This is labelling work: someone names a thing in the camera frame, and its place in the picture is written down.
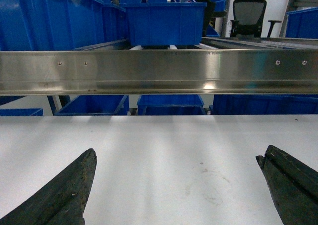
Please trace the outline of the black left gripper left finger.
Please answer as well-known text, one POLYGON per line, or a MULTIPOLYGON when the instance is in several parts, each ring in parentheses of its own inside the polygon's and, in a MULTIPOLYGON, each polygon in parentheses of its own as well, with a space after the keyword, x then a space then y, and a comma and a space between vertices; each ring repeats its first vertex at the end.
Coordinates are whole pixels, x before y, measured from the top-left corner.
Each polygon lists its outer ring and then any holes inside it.
POLYGON ((97 156, 90 148, 29 199, 1 218, 2 225, 84 225, 97 156))

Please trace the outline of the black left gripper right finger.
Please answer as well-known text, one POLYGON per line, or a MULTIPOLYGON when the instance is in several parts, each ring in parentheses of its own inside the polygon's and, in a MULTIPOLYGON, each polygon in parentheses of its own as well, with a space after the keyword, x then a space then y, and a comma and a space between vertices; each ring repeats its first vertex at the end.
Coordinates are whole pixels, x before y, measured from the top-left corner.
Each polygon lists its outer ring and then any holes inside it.
POLYGON ((318 172, 274 145, 255 158, 283 224, 316 225, 318 172))

